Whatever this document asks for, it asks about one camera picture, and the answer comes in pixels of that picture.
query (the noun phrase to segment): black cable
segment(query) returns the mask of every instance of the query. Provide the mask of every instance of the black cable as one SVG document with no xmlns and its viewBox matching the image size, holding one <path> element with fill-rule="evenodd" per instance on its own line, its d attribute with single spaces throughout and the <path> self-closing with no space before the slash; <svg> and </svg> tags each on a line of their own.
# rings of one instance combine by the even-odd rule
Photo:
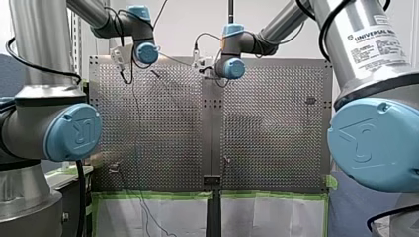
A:
<svg viewBox="0 0 419 237">
<path fill-rule="evenodd" d="M 280 45 L 282 45 L 282 44 L 286 44 L 286 43 L 289 43 L 289 42 L 291 42 L 291 41 L 295 40 L 295 38 L 296 38 L 296 37 L 298 37 L 298 35 L 302 32 L 302 29 L 303 29 L 303 28 L 304 28 L 304 22 L 303 22 L 303 23 L 301 23 L 301 26 L 299 27 L 299 30 L 298 30 L 298 32 L 296 32 L 295 36 L 293 36 L 293 37 L 291 37 L 290 39 L 287 39 L 287 40 L 285 40 L 285 41 L 282 41 L 282 42 L 280 43 Z"/>
<path fill-rule="evenodd" d="M 12 50 L 12 48 L 11 48 L 11 46 L 12 46 L 12 43 L 15 41 L 15 38 L 11 38 L 9 41 L 7 41 L 7 43 L 6 43 L 6 50 L 7 50 L 7 52 L 14 58 L 14 59 L 16 59 L 17 61 L 19 61 L 20 63 L 22 63 L 22 64 L 24 64 L 24 65 L 26 65 L 26 66 L 28 66 L 28 67 L 31 67 L 31 68 L 34 68 L 34 69 L 36 69 L 36 70 L 39 70 L 39 71 L 41 71 L 41 72 L 46 72 L 46 73 L 52 73 L 52 74 L 57 74 L 57 75 L 62 75 L 62 76 L 67 76 L 67 77 L 75 77 L 75 78 L 77 78 L 77 81 L 76 81 L 76 83 L 77 83 L 77 85 L 79 85 L 80 84 L 80 82 L 82 81 L 82 79 L 81 79 L 81 77 L 79 76 L 79 75 L 77 75 L 77 73 L 74 73 L 74 72 L 62 72 L 62 71 L 57 71 L 57 70 L 54 70 L 54 69 L 50 69 L 50 68 L 47 68 L 47 67 L 42 67 L 42 66 L 39 66 L 39 65 L 36 65 L 36 64 L 33 64 L 33 63 L 31 63 L 31 62 L 29 62 L 29 61 L 27 61 L 27 60 L 25 60 L 25 59 L 23 59 L 22 57 L 20 57 L 20 56 L 18 56 L 13 50 Z"/>
<path fill-rule="evenodd" d="M 84 217 L 86 216 L 86 178 L 84 177 L 83 164 L 81 163 L 81 161 L 76 161 L 76 166 L 80 192 L 79 220 L 76 236 L 82 237 L 84 229 Z"/>
<path fill-rule="evenodd" d="M 262 46 L 261 42 L 256 37 L 256 34 L 254 34 L 252 32 L 248 32 L 248 31 L 245 31 L 245 33 L 250 34 L 253 37 L 253 41 L 255 41 L 258 44 L 258 47 L 261 49 L 261 54 L 260 55 L 255 54 L 255 57 L 256 58 L 262 58 L 265 55 L 265 52 L 264 52 L 264 49 L 263 49 L 263 46 Z"/>
<path fill-rule="evenodd" d="M 175 62 L 177 62 L 177 63 L 179 63 L 179 64 L 182 64 L 182 65 L 185 65 L 185 66 L 189 66 L 189 67 L 191 67 L 191 65 L 190 65 L 190 64 L 188 64 L 188 63 L 186 63 L 186 62 L 183 62 L 183 61 L 181 61 L 181 60 L 178 60 L 178 59 L 176 59 L 176 58 L 173 58 L 173 57 L 171 57 L 171 56 L 168 56 L 168 55 L 164 54 L 163 52 L 159 52 L 159 54 L 161 54 L 161 55 L 163 55 L 163 56 L 167 57 L 168 59 L 170 59 L 170 60 L 172 60 L 172 61 L 175 61 Z"/>
<path fill-rule="evenodd" d="M 391 0 L 386 0 L 385 4 L 384 4 L 384 7 L 383 7 L 384 11 L 387 11 L 387 9 L 390 7 L 390 5 L 391 5 Z"/>
<path fill-rule="evenodd" d="M 325 49 L 325 41 L 327 39 L 327 33 L 333 23 L 333 21 L 335 20 L 336 16 L 350 3 L 350 2 L 355 2 L 356 0 L 343 0 L 330 14 L 329 16 L 327 16 L 326 20 L 324 21 L 323 26 L 321 27 L 320 30 L 320 35 L 318 38 L 318 44 L 319 44 L 319 48 L 320 48 L 320 52 L 321 54 L 324 56 L 324 58 L 326 60 L 328 60 L 330 62 L 330 57 L 326 52 Z M 384 4 L 384 11 L 388 9 L 388 7 L 390 6 L 391 0 L 386 0 L 385 4 Z"/>
<path fill-rule="evenodd" d="M 371 232 L 373 232 L 373 223 L 376 220 L 388 217 L 388 216 L 392 216 L 392 215 L 396 215 L 396 214 L 402 214 L 402 213 L 410 213 L 413 211 L 419 211 L 419 204 L 415 204 L 415 205 L 411 205 L 411 206 L 407 206 L 407 207 L 403 207 L 403 208 L 399 208 L 399 209 L 394 209 L 388 212 L 384 212 L 381 214 L 378 214 L 376 216 L 371 217 L 370 219 L 367 220 L 367 227 L 369 228 L 369 230 Z"/>
<path fill-rule="evenodd" d="M 151 26 L 151 23 L 149 23 L 148 21 L 145 21 L 145 20 L 141 19 L 140 17 L 136 16 L 134 13 L 132 13 L 130 11 L 127 11 L 127 10 L 124 10 L 124 9 L 118 10 L 118 14 L 121 13 L 121 12 L 123 12 L 123 13 L 125 13 L 127 15 L 132 16 L 133 18 L 137 19 L 138 21 L 141 21 L 141 22 L 147 24 L 151 28 L 151 30 L 154 31 L 154 27 Z"/>
<path fill-rule="evenodd" d="M 220 88 L 226 88 L 228 86 L 228 83 L 230 82 L 230 80 L 227 79 L 227 81 L 225 82 L 225 84 L 224 85 L 221 85 L 221 84 L 218 83 L 218 80 L 215 79 L 214 81 L 215 81 L 216 85 L 218 87 L 220 87 Z"/>
<path fill-rule="evenodd" d="M 120 36 L 120 38 L 121 38 L 121 46 L 125 46 L 126 44 L 125 44 L 125 40 L 124 40 L 124 25 L 123 25 L 123 21 L 120 18 L 120 14 L 117 13 L 117 11 L 115 11 L 113 8 L 105 7 L 105 9 L 114 13 L 114 15 L 115 15 L 115 17 L 113 19 L 114 29 L 117 32 L 118 36 Z M 118 30 L 117 23 L 116 23 L 115 19 L 118 20 L 118 23 L 120 24 L 121 31 Z"/>
<path fill-rule="evenodd" d="M 168 1 L 168 0 L 165 0 L 165 1 L 163 2 L 163 5 L 161 5 L 160 11 L 159 11 L 159 13 L 157 14 L 156 20 L 154 21 L 153 28 L 155 28 L 155 27 L 156 27 L 156 25 L 157 25 L 157 23 L 158 23 L 158 20 L 160 19 L 161 14 L 163 13 L 164 7 L 166 6 L 167 1 Z"/>
<path fill-rule="evenodd" d="M 295 3 L 305 15 L 307 15 L 309 18 L 311 18 L 312 20 L 315 21 L 314 14 L 312 12 L 310 12 L 307 8 L 305 8 L 304 5 L 302 5 L 301 0 L 295 0 Z"/>
</svg>

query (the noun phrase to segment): metal frame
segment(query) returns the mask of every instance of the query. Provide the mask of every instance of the metal frame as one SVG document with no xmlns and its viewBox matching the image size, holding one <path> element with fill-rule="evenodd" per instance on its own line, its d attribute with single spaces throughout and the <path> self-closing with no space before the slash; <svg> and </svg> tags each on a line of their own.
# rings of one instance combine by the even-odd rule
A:
<svg viewBox="0 0 419 237">
<path fill-rule="evenodd" d="M 190 58 L 177 58 L 182 61 L 189 61 Z M 310 59 L 244 59 L 249 67 L 266 66 L 266 67 L 313 67 L 324 68 L 323 70 L 323 92 L 321 100 L 322 107 L 322 134 L 321 134 L 321 174 L 322 181 L 320 187 L 288 189 L 283 191 L 303 192 L 303 193 L 326 193 L 326 175 L 329 174 L 330 154 L 327 148 L 327 129 L 331 119 L 332 111 L 332 77 L 333 70 L 330 63 L 324 60 Z M 112 64 L 109 56 L 91 56 L 90 57 L 90 104 L 100 109 L 99 92 L 95 88 L 99 88 L 99 66 L 101 64 Z M 163 62 L 167 65 L 177 65 L 174 61 Z M 212 191 L 212 199 L 208 202 L 207 216 L 207 236 L 219 237 L 221 235 L 221 190 L 224 188 L 222 183 L 223 173 L 226 163 L 222 155 L 223 136 L 224 136 L 224 109 L 226 108 L 225 96 L 228 90 L 217 87 L 213 80 L 202 79 L 197 75 L 197 79 L 202 80 L 202 95 L 199 105 L 201 106 L 201 130 L 202 130 L 202 190 Z M 254 189 L 263 189 L 261 187 L 251 187 Z"/>
</svg>

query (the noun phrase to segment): pegboard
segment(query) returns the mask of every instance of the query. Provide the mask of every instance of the pegboard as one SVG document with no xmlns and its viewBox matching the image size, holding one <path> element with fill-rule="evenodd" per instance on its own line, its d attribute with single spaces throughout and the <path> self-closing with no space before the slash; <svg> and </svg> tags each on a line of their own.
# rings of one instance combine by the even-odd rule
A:
<svg viewBox="0 0 419 237">
<path fill-rule="evenodd" d="M 329 169 L 330 65 L 245 61 L 244 78 L 225 89 L 212 83 L 220 92 L 211 94 L 220 122 L 209 124 L 205 95 L 211 83 L 191 67 L 159 59 L 149 69 L 135 69 L 133 83 L 126 85 L 108 56 L 92 57 L 90 101 L 104 121 L 94 189 L 200 191 L 210 170 L 222 176 L 224 189 L 321 192 Z M 209 152 L 218 154 L 215 169 L 208 167 Z M 112 172 L 115 164 L 122 172 Z"/>
<path fill-rule="evenodd" d="M 246 65 L 245 76 L 223 93 L 223 188 L 322 192 L 331 66 L 304 59 Z"/>
</svg>

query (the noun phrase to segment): metal stand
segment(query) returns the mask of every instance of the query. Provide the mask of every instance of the metal stand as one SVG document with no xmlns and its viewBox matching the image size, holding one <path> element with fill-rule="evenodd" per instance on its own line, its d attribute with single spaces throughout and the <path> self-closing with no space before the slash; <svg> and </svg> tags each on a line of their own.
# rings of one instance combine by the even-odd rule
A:
<svg viewBox="0 0 419 237">
<path fill-rule="evenodd" d="M 212 191 L 208 201 L 207 237 L 221 236 L 221 131 L 223 89 L 212 79 L 203 80 L 204 187 Z"/>
</svg>

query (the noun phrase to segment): cable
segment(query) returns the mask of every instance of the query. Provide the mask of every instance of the cable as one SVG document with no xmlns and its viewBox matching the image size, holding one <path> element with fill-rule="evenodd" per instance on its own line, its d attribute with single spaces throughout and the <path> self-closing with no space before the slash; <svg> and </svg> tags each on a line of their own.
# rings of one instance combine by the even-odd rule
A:
<svg viewBox="0 0 419 237">
<path fill-rule="evenodd" d="M 350 3 L 355 2 L 356 0 L 343 0 L 330 14 L 327 16 L 326 20 L 324 21 L 323 26 L 320 30 L 320 35 L 318 38 L 318 45 L 320 48 L 320 52 L 323 55 L 323 57 L 330 62 L 330 57 L 326 52 L 325 49 L 325 41 L 327 38 L 327 33 L 330 29 L 330 26 L 332 25 L 333 21 L 335 20 L 336 16 Z M 312 15 L 300 2 L 300 0 L 295 0 L 298 7 L 301 9 L 302 12 L 304 12 L 308 17 L 315 19 L 314 15 Z M 384 11 L 388 9 L 388 7 L 391 4 L 391 0 L 386 0 L 385 4 L 383 6 Z"/>
<path fill-rule="evenodd" d="M 261 42 L 256 37 L 256 34 L 254 34 L 252 32 L 248 32 L 248 31 L 245 31 L 245 33 L 252 35 L 253 41 L 255 41 L 258 44 L 258 47 L 261 49 L 261 54 L 255 54 L 255 57 L 259 58 L 259 59 L 262 58 L 263 55 L 265 55 L 265 52 L 264 52 L 264 49 L 263 49 L 263 46 L 262 46 Z"/>
<path fill-rule="evenodd" d="M 387 9 L 390 7 L 390 4 L 391 4 L 391 0 L 385 1 L 384 7 L 383 7 L 384 11 L 387 11 Z"/>
<path fill-rule="evenodd" d="M 143 23 L 147 24 L 147 25 L 151 28 L 151 30 L 153 30 L 153 31 L 154 31 L 154 27 L 153 27 L 153 26 L 151 26 L 151 23 L 149 23 L 148 21 L 145 21 L 145 20 L 141 19 L 140 17 L 136 16 L 134 13 L 132 13 L 132 12 L 130 12 L 130 11 L 127 11 L 127 10 L 124 10 L 124 9 L 120 9 L 120 10 L 118 10 L 118 14 L 119 14 L 119 13 L 121 13 L 121 12 L 123 12 L 123 13 L 125 13 L 125 14 L 127 14 L 127 15 L 130 15 L 130 16 L 134 17 L 135 19 L 137 19 L 137 20 L 139 20 L 139 21 L 141 21 L 141 22 L 143 22 Z"/>
<path fill-rule="evenodd" d="M 118 36 L 120 36 L 120 38 L 121 38 L 121 46 L 125 46 L 126 44 L 125 44 L 125 40 L 124 40 L 124 25 L 123 25 L 123 21 L 120 18 L 120 14 L 117 13 L 117 11 L 115 11 L 113 8 L 105 7 L 105 9 L 114 13 L 114 15 L 115 15 L 115 17 L 113 18 L 114 29 L 117 32 Z M 118 23 L 120 24 L 121 31 L 118 30 L 117 23 L 116 23 L 115 19 L 118 20 Z"/>
<path fill-rule="evenodd" d="M 136 94 L 135 94 L 135 90 L 134 90 L 134 88 L 135 88 L 135 83 L 134 83 L 134 78 L 132 78 L 131 79 L 131 84 L 132 84 L 132 86 L 131 86 L 131 91 L 132 91 L 132 95 L 133 95 L 133 97 L 134 97 L 134 99 L 135 99 L 135 107 L 136 107 L 136 112 L 137 112 L 137 114 L 138 114 L 138 116 L 139 116 L 139 120 L 138 120 L 138 130 L 140 130 L 140 128 L 141 128 L 141 118 L 140 118 L 140 113 L 141 113 L 141 108 L 140 108 L 140 106 L 139 106 L 139 101 L 138 101 L 138 97 L 136 96 Z M 135 144 L 137 144 L 138 142 L 137 142 L 137 140 L 138 140 L 138 137 L 136 136 L 135 137 Z M 124 179 L 124 176 L 123 176 L 123 173 L 120 171 L 120 174 L 121 174 L 121 176 L 122 176 L 122 179 L 123 179 L 123 183 L 124 183 L 124 186 L 126 187 L 126 190 L 128 190 L 129 191 L 129 189 L 127 189 L 127 186 L 126 186 L 126 183 L 125 183 L 125 179 Z M 163 228 L 158 222 L 157 222 L 157 220 L 154 218 L 154 216 L 151 214 L 151 210 L 150 210 L 150 208 L 148 207 L 148 205 L 147 205 L 147 202 L 145 201 L 145 199 L 144 199 L 144 195 L 143 195 L 143 192 L 142 192 L 142 188 L 141 188 L 141 186 L 139 187 L 139 193 L 140 193 L 140 196 L 138 196 L 137 194 L 135 194 L 139 199 L 140 199 L 140 201 L 143 203 L 143 205 L 141 205 L 141 206 L 143 206 L 143 208 L 145 208 L 145 213 L 146 213 L 146 216 L 147 216 L 147 221 L 146 221 L 146 225 L 145 225 L 145 231 L 146 231 L 146 233 L 147 233 L 147 235 L 148 235 L 148 237 L 150 237 L 150 234 L 149 234 L 149 232 L 148 232 L 148 215 L 149 215 L 149 217 L 151 217 L 151 219 L 153 220 L 153 222 L 154 222 L 154 224 L 155 225 L 157 225 L 157 227 L 161 230 L 161 231 L 163 231 L 165 234 L 166 234 L 166 236 L 167 237 L 169 237 L 169 236 L 173 236 L 173 237 L 178 237 L 176 234 L 174 234 L 174 233 L 169 233 L 169 231 L 167 231 L 165 228 Z"/>
<path fill-rule="evenodd" d="M 218 80 L 214 80 L 215 81 L 215 84 L 218 86 L 218 87 L 220 87 L 220 88 L 226 88 L 227 86 L 228 86 L 228 83 L 230 82 L 230 80 L 228 80 L 227 79 L 227 81 L 225 82 L 225 84 L 224 85 L 220 85 L 219 83 L 218 83 Z"/>
<path fill-rule="evenodd" d="M 81 161 L 76 161 L 76 166 L 80 192 L 79 220 L 76 236 L 82 237 L 84 230 L 84 217 L 86 216 L 86 178 L 84 177 L 83 164 L 81 163 Z"/>
<path fill-rule="evenodd" d="M 367 220 L 367 227 L 369 228 L 369 230 L 371 232 L 373 232 L 373 223 L 376 220 L 382 219 L 382 218 L 387 217 L 387 216 L 392 216 L 392 215 L 395 215 L 395 214 L 410 213 L 410 212 L 413 212 L 413 211 L 419 211 L 419 204 L 403 207 L 403 208 L 400 208 L 400 209 L 394 209 L 394 210 L 391 210 L 391 211 L 384 212 L 384 213 L 378 214 L 376 216 L 373 216 L 373 217 L 371 217 L 370 219 Z"/>
<path fill-rule="evenodd" d="M 348 5 L 348 3 L 352 2 L 353 0 L 343 0 L 330 14 L 327 16 L 326 21 L 324 21 L 323 26 L 320 30 L 320 35 L 318 37 L 318 45 L 320 47 L 320 52 L 323 57 L 330 62 L 330 57 L 326 52 L 325 49 L 325 41 L 327 37 L 327 33 L 329 32 L 329 28 L 332 25 L 333 21 L 335 20 L 336 16 Z"/>
<path fill-rule="evenodd" d="M 219 55 L 221 54 L 221 49 L 218 51 L 218 53 L 216 54 L 216 57 L 215 57 L 215 62 L 217 62 L 218 61 L 218 58 L 219 58 Z M 228 86 L 228 83 L 230 82 L 230 80 L 229 79 L 227 79 L 227 81 L 225 82 L 225 84 L 224 85 L 220 85 L 219 83 L 218 83 L 218 80 L 214 80 L 215 81 L 215 84 L 218 86 L 218 87 L 220 87 L 220 88 L 225 88 L 225 87 L 227 87 Z"/>
<path fill-rule="evenodd" d="M 222 41 L 222 39 L 214 34 L 211 33 L 200 33 L 197 38 L 195 39 L 195 49 L 198 49 L 198 40 L 203 37 L 203 36 L 207 36 L 207 37 L 212 37 L 214 39 L 217 39 L 219 41 Z"/>
<path fill-rule="evenodd" d="M 156 20 L 154 21 L 153 28 L 155 28 L 155 27 L 156 27 L 156 25 L 157 25 L 157 23 L 158 23 L 158 20 L 160 19 L 161 14 L 163 13 L 164 7 L 166 6 L 167 1 L 168 1 L 168 0 L 165 0 L 165 1 L 163 2 L 163 5 L 161 5 L 160 11 L 159 11 L 159 13 L 157 14 Z"/>
<path fill-rule="evenodd" d="M 34 68 L 36 70 L 39 70 L 41 72 L 47 72 L 47 73 L 52 73 L 52 74 L 57 74 L 57 75 L 62 75 L 62 76 L 67 76 L 67 77 L 75 77 L 77 78 L 76 84 L 79 85 L 80 82 L 82 81 L 81 77 L 79 75 L 77 75 L 77 73 L 74 72 L 62 72 L 62 71 L 57 71 L 54 69 L 50 69 L 47 67 L 42 67 L 36 64 L 33 64 L 25 59 L 23 59 L 22 57 L 18 56 L 11 48 L 12 43 L 15 41 L 15 38 L 11 38 L 9 41 L 7 41 L 6 43 L 6 50 L 7 52 L 16 60 L 18 60 L 20 63 Z"/>
<path fill-rule="evenodd" d="M 188 63 L 186 63 L 186 62 L 183 62 L 183 61 L 180 61 L 180 60 L 178 60 L 178 59 L 176 59 L 176 58 L 173 58 L 173 57 L 171 57 L 171 56 L 168 56 L 168 55 L 164 54 L 163 52 L 159 52 L 159 54 L 161 54 L 161 55 L 163 55 L 163 56 L 167 57 L 168 59 L 170 59 L 170 60 L 172 60 L 172 61 L 175 61 L 175 62 L 177 62 L 177 63 L 179 63 L 179 64 L 182 64 L 182 65 L 185 65 L 185 66 L 189 66 L 189 67 L 191 67 L 191 64 L 188 64 Z"/>
<path fill-rule="evenodd" d="M 283 44 L 286 44 L 286 43 L 289 43 L 289 42 L 295 40 L 295 38 L 298 37 L 298 35 L 302 32 L 302 28 L 304 28 L 304 22 L 301 23 L 301 26 L 299 27 L 299 30 L 298 30 L 298 32 L 296 32 L 295 36 L 291 37 L 290 39 L 287 39 L 285 41 L 280 42 L 279 45 L 283 45 Z"/>
<path fill-rule="evenodd" d="M 299 9 L 301 9 L 301 11 L 307 15 L 309 18 L 311 18 L 312 20 L 315 21 L 315 17 L 314 14 L 312 12 L 310 12 L 308 9 L 306 9 L 304 7 L 304 5 L 302 5 L 301 0 L 295 0 L 296 5 L 298 5 Z"/>
</svg>

